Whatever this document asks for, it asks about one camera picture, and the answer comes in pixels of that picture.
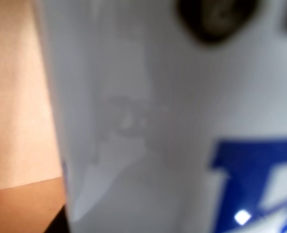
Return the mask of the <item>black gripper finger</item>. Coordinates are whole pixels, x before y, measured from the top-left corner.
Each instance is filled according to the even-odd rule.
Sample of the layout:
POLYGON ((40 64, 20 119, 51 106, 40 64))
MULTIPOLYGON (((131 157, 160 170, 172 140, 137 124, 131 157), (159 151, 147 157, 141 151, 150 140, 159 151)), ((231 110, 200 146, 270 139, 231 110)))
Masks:
POLYGON ((50 222, 44 233, 70 233, 65 205, 50 222))

